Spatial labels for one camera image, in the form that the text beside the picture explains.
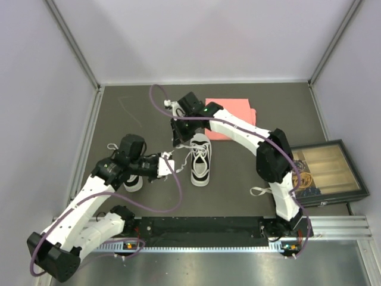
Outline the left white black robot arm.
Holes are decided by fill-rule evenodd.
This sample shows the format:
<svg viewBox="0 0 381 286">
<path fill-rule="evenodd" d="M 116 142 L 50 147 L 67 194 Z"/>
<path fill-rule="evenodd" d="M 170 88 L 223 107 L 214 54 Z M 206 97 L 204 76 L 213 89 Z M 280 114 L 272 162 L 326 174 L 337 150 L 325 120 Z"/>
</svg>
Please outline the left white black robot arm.
<svg viewBox="0 0 381 286">
<path fill-rule="evenodd" d="M 106 216 L 90 223 L 105 200 L 118 197 L 117 190 L 131 176 L 150 181 L 174 172 L 170 153 L 144 155 L 144 139 L 128 134 L 118 149 L 98 161 L 85 184 L 63 213 L 42 232 L 27 239 L 32 276 L 48 274 L 59 282 L 68 281 L 84 259 L 103 243 L 116 236 L 129 236 L 135 229 L 134 215 L 123 206 L 115 206 Z"/>
</svg>

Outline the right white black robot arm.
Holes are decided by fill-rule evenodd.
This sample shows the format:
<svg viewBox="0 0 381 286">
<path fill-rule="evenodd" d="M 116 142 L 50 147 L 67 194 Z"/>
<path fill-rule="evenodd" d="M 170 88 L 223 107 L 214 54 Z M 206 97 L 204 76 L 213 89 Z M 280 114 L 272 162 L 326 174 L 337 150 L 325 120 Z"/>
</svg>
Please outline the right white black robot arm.
<svg viewBox="0 0 381 286">
<path fill-rule="evenodd" d="M 166 100 L 164 106 L 172 112 L 174 147 L 190 141 L 198 129 L 207 129 L 229 137 L 253 153 L 257 173 L 273 194 L 279 231 L 290 236 L 299 229 L 303 211 L 296 202 L 292 182 L 297 168 L 284 131 L 250 125 L 216 102 L 204 104 L 192 92 L 178 101 Z"/>
</svg>

